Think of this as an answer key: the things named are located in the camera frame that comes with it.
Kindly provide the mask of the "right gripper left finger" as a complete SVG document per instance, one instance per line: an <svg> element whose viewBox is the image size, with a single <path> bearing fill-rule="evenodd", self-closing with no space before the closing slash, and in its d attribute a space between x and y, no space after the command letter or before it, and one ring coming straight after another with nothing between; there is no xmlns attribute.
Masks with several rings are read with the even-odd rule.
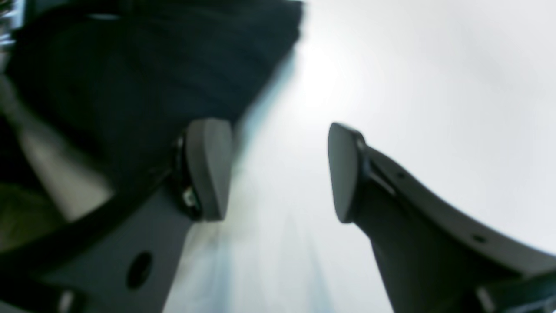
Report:
<svg viewBox="0 0 556 313"><path fill-rule="evenodd" d="M224 220L232 129L195 120L147 176L74 221L1 206L3 313L160 313L190 228Z"/></svg>

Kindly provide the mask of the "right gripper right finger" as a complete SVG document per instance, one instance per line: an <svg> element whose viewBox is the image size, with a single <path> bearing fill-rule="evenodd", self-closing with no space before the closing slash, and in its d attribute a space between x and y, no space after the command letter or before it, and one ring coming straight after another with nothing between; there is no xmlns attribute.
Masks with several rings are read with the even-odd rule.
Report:
<svg viewBox="0 0 556 313"><path fill-rule="evenodd" d="M555 256L460 212L343 123L328 130L335 211L369 238L396 313L553 313Z"/></svg>

